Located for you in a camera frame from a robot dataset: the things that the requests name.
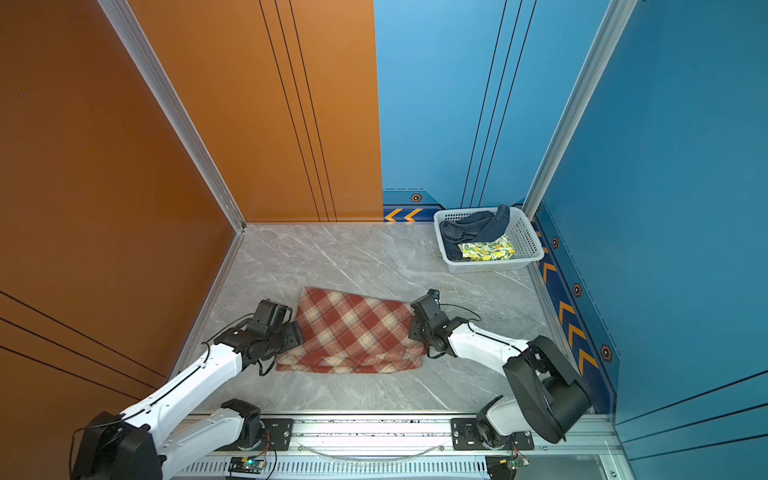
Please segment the red plaid skirt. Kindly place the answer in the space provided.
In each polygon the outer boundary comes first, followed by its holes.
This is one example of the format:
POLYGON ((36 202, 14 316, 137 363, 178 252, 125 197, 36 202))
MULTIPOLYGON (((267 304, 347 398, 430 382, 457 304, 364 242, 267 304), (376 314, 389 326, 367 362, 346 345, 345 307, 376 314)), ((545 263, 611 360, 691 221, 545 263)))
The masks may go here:
POLYGON ((296 315, 304 343, 278 357, 279 371, 393 374, 415 370, 424 344, 409 338, 409 304, 306 287, 296 315))

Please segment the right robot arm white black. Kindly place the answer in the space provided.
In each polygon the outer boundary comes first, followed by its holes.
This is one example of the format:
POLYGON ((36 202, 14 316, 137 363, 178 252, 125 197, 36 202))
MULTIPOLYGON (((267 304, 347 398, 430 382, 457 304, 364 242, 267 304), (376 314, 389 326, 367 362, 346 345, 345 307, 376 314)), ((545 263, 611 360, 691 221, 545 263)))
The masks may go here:
POLYGON ((410 304, 409 338, 438 356, 470 360, 503 376, 512 396, 498 396, 476 415, 475 436, 488 449, 508 449, 517 434, 534 432, 556 444, 593 403, 591 389, 557 345, 546 336, 519 340, 449 317, 439 292, 430 290, 410 304))

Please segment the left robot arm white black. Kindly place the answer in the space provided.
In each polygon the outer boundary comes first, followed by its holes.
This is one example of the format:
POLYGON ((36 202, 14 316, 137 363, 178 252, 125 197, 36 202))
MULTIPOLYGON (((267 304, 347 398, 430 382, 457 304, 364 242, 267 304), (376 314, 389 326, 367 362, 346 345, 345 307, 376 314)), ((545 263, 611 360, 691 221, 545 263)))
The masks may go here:
POLYGON ((303 344, 291 307, 263 300, 205 341, 204 353, 146 398, 117 415, 103 412, 70 445, 72 479, 170 479, 224 447, 267 450, 270 435, 259 407, 231 399, 208 417, 181 422, 221 385, 251 365, 270 373, 279 355, 303 344))

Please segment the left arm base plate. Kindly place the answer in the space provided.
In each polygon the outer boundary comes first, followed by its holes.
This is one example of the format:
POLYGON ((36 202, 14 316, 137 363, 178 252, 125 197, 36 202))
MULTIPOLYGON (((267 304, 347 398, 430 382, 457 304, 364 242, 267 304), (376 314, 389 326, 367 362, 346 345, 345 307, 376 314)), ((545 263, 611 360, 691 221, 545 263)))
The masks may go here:
POLYGON ((238 439, 217 452, 284 452, 289 449, 293 427, 292 418, 261 418, 257 423, 246 423, 238 439))

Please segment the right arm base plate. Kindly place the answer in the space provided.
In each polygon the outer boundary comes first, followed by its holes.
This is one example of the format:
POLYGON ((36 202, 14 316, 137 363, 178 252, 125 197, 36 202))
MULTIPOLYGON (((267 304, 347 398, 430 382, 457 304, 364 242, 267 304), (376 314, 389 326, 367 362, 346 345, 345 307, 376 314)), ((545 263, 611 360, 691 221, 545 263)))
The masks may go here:
POLYGON ((477 418, 452 418, 450 427, 453 448, 457 451, 532 451, 535 448, 529 431, 503 436, 498 434, 488 422, 477 418))

